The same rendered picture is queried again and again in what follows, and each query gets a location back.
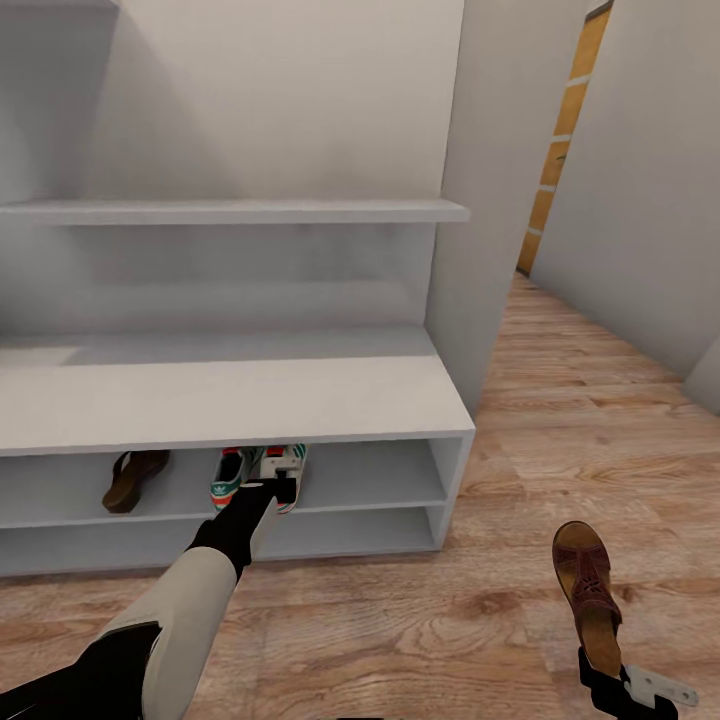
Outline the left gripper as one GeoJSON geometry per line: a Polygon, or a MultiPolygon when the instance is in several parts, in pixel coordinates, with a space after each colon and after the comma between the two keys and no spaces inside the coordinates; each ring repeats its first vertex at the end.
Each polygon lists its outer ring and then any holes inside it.
{"type": "Polygon", "coordinates": [[[267,479],[277,490],[278,504],[289,504],[297,502],[296,478],[267,479]]]}

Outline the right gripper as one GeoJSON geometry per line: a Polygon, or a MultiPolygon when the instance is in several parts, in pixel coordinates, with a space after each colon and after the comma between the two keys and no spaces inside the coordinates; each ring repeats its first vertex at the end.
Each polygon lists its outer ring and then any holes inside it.
{"type": "Polygon", "coordinates": [[[653,709],[637,703],[630,696],[624,686],[624,682],[630,682],[624,665],[621,665],[618,678],[609,677],[591,667],[583,647],[579,647],[578,656],[581,683],[591,688],[591,701],[597,709],[617,717],[617,720],[678,720],[673,701],[655,695],[653,709]]]}

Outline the sandal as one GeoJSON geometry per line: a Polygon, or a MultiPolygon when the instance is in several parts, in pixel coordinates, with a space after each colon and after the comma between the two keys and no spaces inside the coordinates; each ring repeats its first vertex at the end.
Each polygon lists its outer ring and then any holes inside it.
{"type": "Polygon", "coordinates": [[[148,478],[162,472],[170,460],[170,449],[126,451],[115,463],[113,484],[103,497],[109,512],[127,515],[142,498],[142,486],[148,478]]]}
{"type": "Polygon", "coordinates": [[[603,541],[588,524],[567,522],[554,536],[552,558],[591,667],[618,678],[621,651],[616,637],[623,619],[611,596],[611,566],[603,541]]]}

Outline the gym shoe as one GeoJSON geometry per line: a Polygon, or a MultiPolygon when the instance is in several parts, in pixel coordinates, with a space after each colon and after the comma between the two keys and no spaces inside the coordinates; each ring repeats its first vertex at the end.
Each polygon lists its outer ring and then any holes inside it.
{"type": "MultiPolygon", "coordinates": [[[[299,457],[306,461],[307,453],[309,452],[309,443],[305,444],[287,444],[287,445],[267,445],[261,456],[261,461],[265,460],[265,457],[299,457]]],[[[296,478],[296,496],[299,496],[299,489],[301,486],[301,471],[277,471],[278,479],[280,478],[296,478]]],[[[278,504],[278,514],[287,513],[292,511],[295,503],[289,504],[278,504]]]]}
{"type": "Polygon", "coordinates": [[[251,467],[264,456],[264,449],[264,445],[239,445],[221,451],[211,485],[215,515],[220,514],[231,503],[234,493],[239,492],[239,485],[250,482],[248,476],[251,467]]]}

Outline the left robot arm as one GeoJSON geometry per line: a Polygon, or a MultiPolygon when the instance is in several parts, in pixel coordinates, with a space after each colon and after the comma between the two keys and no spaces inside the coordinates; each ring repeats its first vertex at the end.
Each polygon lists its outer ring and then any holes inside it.
{"type": "Polygon", "coordinates": [[[0,693],[0,720],[182,720],[227,604],[278,504],[297,502],[299,457],[265,457],[167,572],[68,667],[0,693]]]}

